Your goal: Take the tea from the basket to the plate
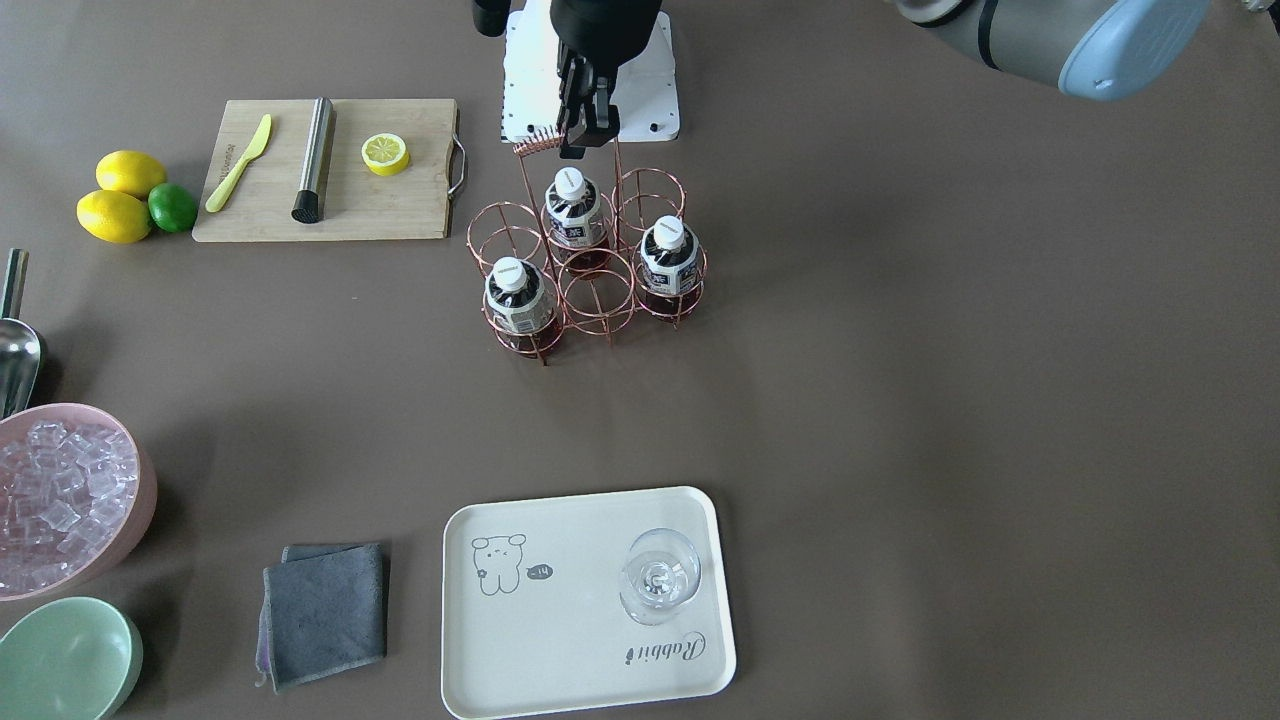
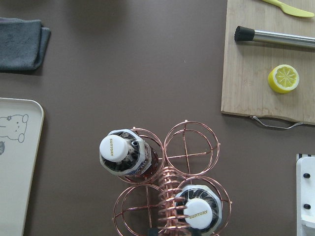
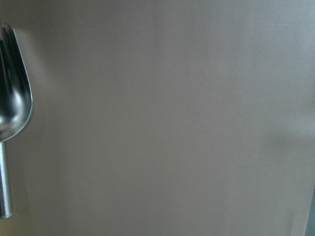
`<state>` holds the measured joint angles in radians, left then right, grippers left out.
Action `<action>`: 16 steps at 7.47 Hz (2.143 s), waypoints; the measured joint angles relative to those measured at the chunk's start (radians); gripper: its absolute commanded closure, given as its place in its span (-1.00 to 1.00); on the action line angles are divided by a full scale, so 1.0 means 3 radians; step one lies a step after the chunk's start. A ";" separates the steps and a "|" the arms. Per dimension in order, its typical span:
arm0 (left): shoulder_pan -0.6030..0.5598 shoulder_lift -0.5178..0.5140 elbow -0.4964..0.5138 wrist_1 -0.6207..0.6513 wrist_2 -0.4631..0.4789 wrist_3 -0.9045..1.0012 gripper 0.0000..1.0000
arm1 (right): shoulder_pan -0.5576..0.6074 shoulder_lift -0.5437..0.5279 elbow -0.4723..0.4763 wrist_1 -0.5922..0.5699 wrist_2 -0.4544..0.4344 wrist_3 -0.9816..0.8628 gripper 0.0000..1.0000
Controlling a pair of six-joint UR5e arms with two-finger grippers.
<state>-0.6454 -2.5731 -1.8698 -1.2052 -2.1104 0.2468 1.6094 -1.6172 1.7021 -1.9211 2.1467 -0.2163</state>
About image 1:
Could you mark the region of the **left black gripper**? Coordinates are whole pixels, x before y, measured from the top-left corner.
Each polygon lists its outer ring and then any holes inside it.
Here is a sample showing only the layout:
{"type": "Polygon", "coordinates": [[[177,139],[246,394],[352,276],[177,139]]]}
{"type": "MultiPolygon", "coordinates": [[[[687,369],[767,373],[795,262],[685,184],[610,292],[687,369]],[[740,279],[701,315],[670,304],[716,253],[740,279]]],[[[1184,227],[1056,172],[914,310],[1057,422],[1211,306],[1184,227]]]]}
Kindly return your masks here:
{"type": "Polygon", "coordinates": [[[646,49],[660,1],[552,1],[550,27],[558,38],[559,159],[577,161],[585,147],[600,147],[620,133],[612,102],[620,69],[646,49]]]}

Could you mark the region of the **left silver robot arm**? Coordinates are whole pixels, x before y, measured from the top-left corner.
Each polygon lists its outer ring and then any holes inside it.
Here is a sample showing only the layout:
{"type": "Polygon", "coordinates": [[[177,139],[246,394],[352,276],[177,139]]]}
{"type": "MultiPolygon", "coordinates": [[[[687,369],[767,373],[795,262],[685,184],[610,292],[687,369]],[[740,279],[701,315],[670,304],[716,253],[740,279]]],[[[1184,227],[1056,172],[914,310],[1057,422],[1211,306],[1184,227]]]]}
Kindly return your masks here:
{"type": "MultiPolygon", "coordinates": [[[[1156,81],[1190,42],[1206,1],[896,1],[913,26],[993,70],[1100,102],[1156,81]]],[[[646,47],[658,1],[553,1],[559,154],[577,160],[621,131],[621,67],[646,47]]]]}

